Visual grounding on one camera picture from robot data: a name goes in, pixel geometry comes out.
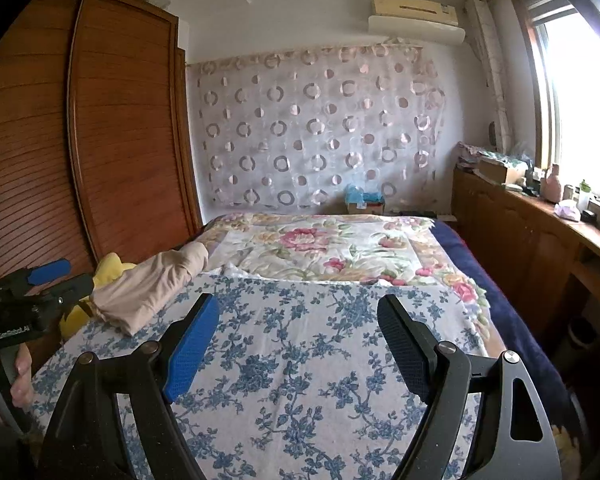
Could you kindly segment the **person's left hand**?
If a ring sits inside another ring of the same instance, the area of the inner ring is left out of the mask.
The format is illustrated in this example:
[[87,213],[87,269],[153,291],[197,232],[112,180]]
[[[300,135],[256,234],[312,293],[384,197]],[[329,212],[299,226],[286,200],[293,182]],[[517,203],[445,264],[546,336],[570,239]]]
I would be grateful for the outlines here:
[[26,413],[33,399],[31,366],[25,344],[0,350],[0,425],[18,436],[31,429]]

